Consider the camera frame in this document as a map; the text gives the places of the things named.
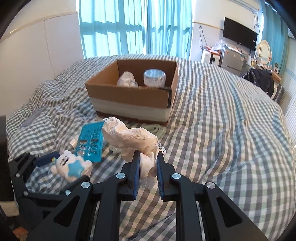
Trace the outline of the white sock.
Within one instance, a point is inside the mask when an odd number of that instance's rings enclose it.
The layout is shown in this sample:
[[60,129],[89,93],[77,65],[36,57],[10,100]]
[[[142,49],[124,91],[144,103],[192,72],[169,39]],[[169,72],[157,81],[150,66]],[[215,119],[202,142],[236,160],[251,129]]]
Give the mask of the white sock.
[[125,71],[119,77],[119,80],[117,81],[117,86],[138,88],[138,83],[136,82],[131,72]]

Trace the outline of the checkered bed cover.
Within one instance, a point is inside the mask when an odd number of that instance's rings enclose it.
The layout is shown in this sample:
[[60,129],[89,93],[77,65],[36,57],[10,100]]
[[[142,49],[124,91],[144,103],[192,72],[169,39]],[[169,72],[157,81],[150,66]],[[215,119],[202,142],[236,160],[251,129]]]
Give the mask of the checkered bed cover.
[[[6,122],[9,158],[70,149],[98,120],[85,82],[118,56],[79,61],[42,83]],[[177,58],[177,93],[161,144],[195,183],[212,181],[277,240],[295,214],[295,149],[281,107],[260,88],[212,65]]]

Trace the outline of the small white charger block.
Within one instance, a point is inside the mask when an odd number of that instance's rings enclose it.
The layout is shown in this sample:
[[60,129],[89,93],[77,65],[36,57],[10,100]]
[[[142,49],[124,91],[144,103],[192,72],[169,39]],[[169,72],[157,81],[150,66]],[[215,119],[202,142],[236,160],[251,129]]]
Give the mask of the small white charger block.
[[77,146],[77,143],[78,143],[78,141],[75,138],[73,138],[69,144],[71,145],[72,148],[75,149]]

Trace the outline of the white plush toy blue star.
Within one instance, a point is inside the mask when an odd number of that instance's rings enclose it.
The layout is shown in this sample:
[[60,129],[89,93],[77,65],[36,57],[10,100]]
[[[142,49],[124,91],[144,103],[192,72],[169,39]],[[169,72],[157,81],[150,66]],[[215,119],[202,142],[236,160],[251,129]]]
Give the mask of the white plush toy blue star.
[[93,164],[89,160],[84,160],[81,156],[76,156],[72,152],[65,150],[51,167],[54,175],[60,175],[67,182],[72,183],[82,176],[91,176]]

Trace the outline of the teal plastic stencil card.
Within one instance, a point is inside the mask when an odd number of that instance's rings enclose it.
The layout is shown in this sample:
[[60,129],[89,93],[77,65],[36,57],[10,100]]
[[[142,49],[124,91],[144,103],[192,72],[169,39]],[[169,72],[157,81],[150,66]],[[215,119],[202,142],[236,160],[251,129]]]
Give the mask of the teal plastic stencil card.
[[94,163],[101,162],[103,149],[102,127],[104,121],[89,123],[82,127],[74,154]]

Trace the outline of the wooden vanity desk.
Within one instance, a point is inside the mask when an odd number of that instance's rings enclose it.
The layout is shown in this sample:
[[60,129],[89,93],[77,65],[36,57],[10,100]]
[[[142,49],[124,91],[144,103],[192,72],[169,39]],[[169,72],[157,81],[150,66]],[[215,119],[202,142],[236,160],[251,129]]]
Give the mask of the wooden vanity desk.
[[277,72],[273,71],[272,69],[267,68],[266,66],[263,66],[263,65],[254,65],[254,66],[250,65],[250,67],[253,68],[253,69],[262,69],[262,70],[269,71],[272,78],[273,78],[273,80],[274,80],[274,82],[280,84],[281,76]]

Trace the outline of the silver mini fridge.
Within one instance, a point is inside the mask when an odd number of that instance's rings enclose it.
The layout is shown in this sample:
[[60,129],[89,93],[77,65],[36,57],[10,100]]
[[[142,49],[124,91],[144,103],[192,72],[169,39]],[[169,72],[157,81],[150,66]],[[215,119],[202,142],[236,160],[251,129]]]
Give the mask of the silver mini fridge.
[[243,54],[233,48],[224,48],[222,51],[221,67],[234,75],[240,76],[243,68]]

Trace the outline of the oval vanity mirror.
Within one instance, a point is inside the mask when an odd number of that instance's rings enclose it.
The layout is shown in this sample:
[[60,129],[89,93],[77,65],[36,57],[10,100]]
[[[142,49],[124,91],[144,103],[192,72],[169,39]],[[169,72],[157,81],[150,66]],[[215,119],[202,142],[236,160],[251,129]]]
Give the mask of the oval vanity mirror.
[[266,40],[261,40],[257,45],[256,54],[261,59],[261,64],[266,65],[271,60],[271,49]]

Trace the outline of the black jacket on chair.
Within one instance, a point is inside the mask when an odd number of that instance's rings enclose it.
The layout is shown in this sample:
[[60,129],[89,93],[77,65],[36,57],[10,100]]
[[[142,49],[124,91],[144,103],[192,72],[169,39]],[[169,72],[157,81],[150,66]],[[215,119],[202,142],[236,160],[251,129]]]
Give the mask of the black jacket on chair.
[[249,69],[242,75],[242,78],[260,87],[269,97],[274,93],[274,82],[271,72],[266,69]]

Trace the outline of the teal window curtain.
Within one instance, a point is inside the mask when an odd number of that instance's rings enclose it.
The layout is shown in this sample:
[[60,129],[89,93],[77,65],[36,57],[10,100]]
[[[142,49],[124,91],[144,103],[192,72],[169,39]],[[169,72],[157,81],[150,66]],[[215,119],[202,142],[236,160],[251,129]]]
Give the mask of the teal window curtain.
[[191,1],[77,1],[83,54],[188,58]]

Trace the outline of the white suitcase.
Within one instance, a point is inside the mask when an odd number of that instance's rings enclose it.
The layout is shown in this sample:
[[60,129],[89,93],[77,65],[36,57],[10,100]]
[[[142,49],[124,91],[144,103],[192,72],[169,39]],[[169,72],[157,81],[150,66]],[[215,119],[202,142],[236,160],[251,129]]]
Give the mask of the white suitcase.
[[212,63],[212,53],[206,49],[202,51],[201,62],[206,64]]

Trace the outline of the teal side curtain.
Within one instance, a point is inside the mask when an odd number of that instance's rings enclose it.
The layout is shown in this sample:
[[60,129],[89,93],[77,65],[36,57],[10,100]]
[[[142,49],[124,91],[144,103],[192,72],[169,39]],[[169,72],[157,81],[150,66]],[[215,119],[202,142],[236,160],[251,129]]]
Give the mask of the teal side curtain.
[[287,64],[288,27],[279,13],[266,1],[261,1],[263,12],[262,39],[266,40],[272,52],[271,65],[278,64],[278,72],[283,75]]

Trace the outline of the black wall television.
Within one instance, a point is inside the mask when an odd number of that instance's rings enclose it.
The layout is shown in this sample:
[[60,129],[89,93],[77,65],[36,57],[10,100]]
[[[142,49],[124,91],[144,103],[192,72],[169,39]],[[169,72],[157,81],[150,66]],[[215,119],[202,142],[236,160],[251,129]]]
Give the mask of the black wall television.
[[256,48],[258,34],[248,27],[231,20],[224,18],[223,37],[233,40],[234,42],[243,45],[254,51]]

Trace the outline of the cream lace garment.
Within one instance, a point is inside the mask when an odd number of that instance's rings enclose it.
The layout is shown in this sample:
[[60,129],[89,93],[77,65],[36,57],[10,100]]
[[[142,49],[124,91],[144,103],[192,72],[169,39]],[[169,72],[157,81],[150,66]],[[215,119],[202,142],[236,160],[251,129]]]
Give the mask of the cream lace garment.
[[131,162],[135,151],[140,151],[140,178],[155,177],[156,160],[159,152],[165,149],[158,137],[145,128],[128,128],[115,117],[104,119],[102,134],[105,141],[121,150],[126,162]]

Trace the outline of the brown cardboard box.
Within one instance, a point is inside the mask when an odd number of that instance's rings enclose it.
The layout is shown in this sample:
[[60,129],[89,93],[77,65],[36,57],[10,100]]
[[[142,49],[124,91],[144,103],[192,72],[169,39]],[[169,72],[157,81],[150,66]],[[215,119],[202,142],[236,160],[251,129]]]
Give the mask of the brown cardboard box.
[[[165,86],[147,87],[144,72],[158,69],[165,73]],[[133,74],[138,87],[118,86],[124,72]],[[179,66],[176,60],[163,56],[128,55],[105,66],[85,86],[95,111],[101,116],[140,123],[167,124],[178,86]]]

